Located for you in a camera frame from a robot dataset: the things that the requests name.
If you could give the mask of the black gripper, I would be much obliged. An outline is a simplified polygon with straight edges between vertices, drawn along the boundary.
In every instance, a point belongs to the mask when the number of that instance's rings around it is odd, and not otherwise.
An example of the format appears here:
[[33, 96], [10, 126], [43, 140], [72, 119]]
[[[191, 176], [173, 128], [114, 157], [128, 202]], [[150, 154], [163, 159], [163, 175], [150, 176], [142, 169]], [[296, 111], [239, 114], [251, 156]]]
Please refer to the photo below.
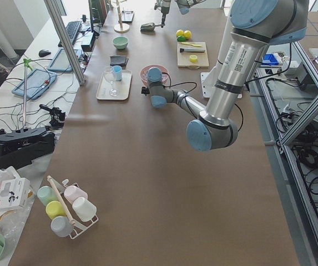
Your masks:
[[161, 0], [161, 12], [169, 13], [171, 0]]

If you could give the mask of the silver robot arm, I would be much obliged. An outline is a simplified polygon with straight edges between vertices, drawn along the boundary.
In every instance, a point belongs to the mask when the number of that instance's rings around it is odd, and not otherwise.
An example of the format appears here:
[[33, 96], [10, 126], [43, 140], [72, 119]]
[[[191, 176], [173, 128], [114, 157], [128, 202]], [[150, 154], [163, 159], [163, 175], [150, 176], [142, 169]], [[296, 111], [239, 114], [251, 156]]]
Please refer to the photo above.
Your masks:
[[162, 72], [147, 72], [151, 104], [161, 108], [175, 103], [195, 119], [186, 128], [190, 145], [198, 151], [228, 147], [238, 136], [237, 125], [229, 118], [255, 60], [270, 45], [301, 40], [306, 33], [308, 1], [233, 1], [219, 50], [217, 65], [209, 75], [216, 78], [213, 94], [203, 105], [187, 91], [168, 89]]
[[[187, 14], [189, 9], [192, 6], [195, 6], [196, 4], [199, 4], [203, 1], [202, 0], [175, 0], [174, 2], [177, 4], [181, 14]], [[160, 10], [162, 15], [166, 15], [170, 11], [171, 3], [172, 3], [172, 0], [156, 1], [155, 5], [154, 5], [154, 9]]]

